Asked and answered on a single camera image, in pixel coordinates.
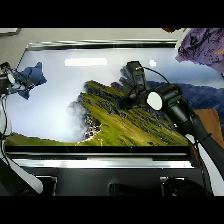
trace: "blue cloth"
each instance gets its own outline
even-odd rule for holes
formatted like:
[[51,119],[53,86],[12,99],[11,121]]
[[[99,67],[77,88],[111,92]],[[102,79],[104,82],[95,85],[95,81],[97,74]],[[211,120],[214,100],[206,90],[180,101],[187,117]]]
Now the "blue cloth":
[[[42,72],[42,63],[38,62],[35,67],[27,67],[22,72],[15,72],[16,81],[21,82],[25,87],[31,84],[35,86],[42,85],[47,82]],[[19,95],[24,99],[29,99],[31,89],[25,91],[19,91]]]

